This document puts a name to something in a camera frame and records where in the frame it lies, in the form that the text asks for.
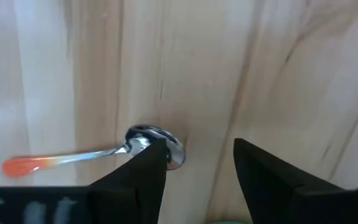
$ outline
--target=spoon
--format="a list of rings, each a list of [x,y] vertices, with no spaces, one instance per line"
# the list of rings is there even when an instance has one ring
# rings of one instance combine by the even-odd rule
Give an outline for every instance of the spoon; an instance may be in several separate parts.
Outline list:
[[[149,147],[157,139],[166,139],[169,153],[167,155],[167,169],[179,168],[185,161],[185,150],[180,141],[168,131],[151,126],[135,125],[130,127],[125,135],[125,142],[121,146],[102,151],[83,152],[59,156],[17,157],[2,164],[6,176],[22,177],[37,170],[43,170],[60,164],[96,159],[119,153],[128,153],[132,157]]]

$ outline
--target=metal spoon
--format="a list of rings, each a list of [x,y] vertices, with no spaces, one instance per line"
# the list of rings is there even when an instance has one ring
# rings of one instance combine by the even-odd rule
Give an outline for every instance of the metal spoon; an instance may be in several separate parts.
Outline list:
[[[60,156],[42,157],[18,157],[5,161],[2,169],[9,177],[22,177],[37,170],[49,167],[76,162],[87,159],[110,156],[119,153],[128,153],[132,157],[149,147],[157,139],[166,139],[169,155],[167,169],[174,170],[179,168],[185,161],[185,150],[180,141],[171,133],[161,128],[150,125],[135,125],[130,127],[125,135],[125,142],[119,147],[103,151],[84,152],[77,154],[67,154]]]

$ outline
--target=wooden surface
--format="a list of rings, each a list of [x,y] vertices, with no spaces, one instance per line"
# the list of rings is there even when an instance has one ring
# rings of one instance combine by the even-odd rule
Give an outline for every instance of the wooden surface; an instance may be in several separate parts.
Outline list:
[[[232,159],[244,138],[358,187],[358,0],[0,0],[0,185],[85,185],[108,157],[7,179],[14,156],[170,130],[160,223],[250,220]]]

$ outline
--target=spoon handle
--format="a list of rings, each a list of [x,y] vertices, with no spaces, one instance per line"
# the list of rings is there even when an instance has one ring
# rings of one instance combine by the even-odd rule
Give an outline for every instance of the spoon handle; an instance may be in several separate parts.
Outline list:
[[[95,159],[99,157],[110,156],[114,153],[125,152],[120,149],[121,147],[117,147],[104,151],[84,152],[61,156],[18,157],[5,161],[2,164],[2,169],[5,175],[18,178],[37,170],[43,170],[60,164]]]

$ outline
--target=gradient spoon handle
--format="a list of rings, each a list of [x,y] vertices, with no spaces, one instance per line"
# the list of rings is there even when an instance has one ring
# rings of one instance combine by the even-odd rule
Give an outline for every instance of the gradient spoon handle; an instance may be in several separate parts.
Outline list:
[[[111,154],[119,152],[120,149],[121,147],[104,151],[84,152],[62,156],[13,158],[3,163],[2,169],[5,175],[9,177],[22,177],[34,171],[46,169],[60,164],[109,156]]]

